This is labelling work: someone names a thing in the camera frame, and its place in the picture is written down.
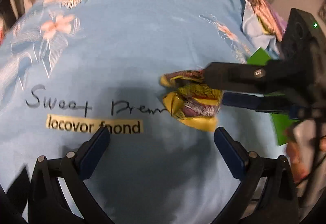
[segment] screw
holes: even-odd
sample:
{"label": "screw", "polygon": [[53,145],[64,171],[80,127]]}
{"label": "screw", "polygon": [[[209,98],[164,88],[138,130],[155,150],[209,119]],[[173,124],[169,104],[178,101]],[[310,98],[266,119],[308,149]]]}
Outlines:
{"label": "screw", "polygon": [[71,159],[71,158],[74,157],[74,156],[75,156],[75,153],[74,153],[73,151],[70,151],[70,152],[68,152],[68,153],[66,154],[66,157],[69,158],[69,159]]}
{"label": "screw", "polygon": [[37,158],[37,161],[38,161],[38,162],[42,162],[42,161],[44,161],[44,158],[45,158],[45,157],[44,157],[43,155],[41,155],[40,157]]}
{"label": "screw", "polygon": [[284,162],[286,162],[287,161],[287,158],[285,157],[285,156],[281,156],[281,161],[284,161]]}
{"label": "screw", "polygon": [[258,154],[254,151],[249,152],[249,157],[251,158],[257,158]]}
{"label": "screw", "polygon": [[254,71],[254,76],[256,78],[261,78],[264,77],[266,75],[266,72],[263,69],[257,69]]}

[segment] crumpled wrapper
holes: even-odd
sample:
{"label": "crumpled wrapper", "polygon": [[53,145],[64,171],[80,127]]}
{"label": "crumpled wrapper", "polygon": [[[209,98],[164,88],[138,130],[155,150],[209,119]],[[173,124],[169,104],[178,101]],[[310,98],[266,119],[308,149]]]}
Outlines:
{"label": "crumpled wrapper", "polygon": [[185,70],[161,76],[162,86],[176,89],[164,96],[163,104],[183,124],[214,131],[223,92],[208,87],[203,73],[204,70]]}

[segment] yellow snack bag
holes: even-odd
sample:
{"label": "yellow snack bag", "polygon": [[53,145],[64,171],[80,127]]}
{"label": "yellow snack bag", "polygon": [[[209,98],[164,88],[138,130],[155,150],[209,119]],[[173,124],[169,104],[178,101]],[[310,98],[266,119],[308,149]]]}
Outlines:
{"label": "yellow snack bag", "polygon": [[214,131],[215,115],[222,99],[222,91],[211,89],[204,83],[203,70],[179,71],[161,76],[160,83],[177,90],[164,96],[163,104],[185,125],[203,131]]}

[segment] yellow label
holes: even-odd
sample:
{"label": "yellow label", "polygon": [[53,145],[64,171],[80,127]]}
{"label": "yellow label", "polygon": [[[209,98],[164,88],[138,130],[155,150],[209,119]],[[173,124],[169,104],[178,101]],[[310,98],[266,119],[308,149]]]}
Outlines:
{"label": "yellow label", "polygon": [[45,126],[54,130],[95,133],[100,126],[111,134],[139,134],[144,132],[141,119],[91,119],[48,114]]}

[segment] fabric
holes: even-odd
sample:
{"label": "fabric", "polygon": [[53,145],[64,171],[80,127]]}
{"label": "fabric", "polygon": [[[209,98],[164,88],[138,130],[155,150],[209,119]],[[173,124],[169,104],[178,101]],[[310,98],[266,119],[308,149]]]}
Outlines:
{"label": "fabric", "polygon": [[[167,72],[245,63],[244,0],[40,0],[0,48],[0,184],[59,158],[100,125],[110,145],[85,184],[116,224],[211,222],[236,190],[213,133],[161,102]],[[277,157],[268,114],[221,107],[234,139]],[[60,181],[72,211],[80,215]]]}
{"label": "fabric", "polygon": [[252,45],[263,48],[271,58],[279,58],[279,49],[276,45],[276,36],[269,34],[260,23],[260,18],[255,14],[251,3],[246,0],[243,12],[242,30],[251,41]]}
{"label": "fabric", "polygon": [[284,20],[271,10],[266,0],[248,0],[262,23],[263,31],[268,30],[271,35],[276,35],[278,41],[282,41],[285,33]]}

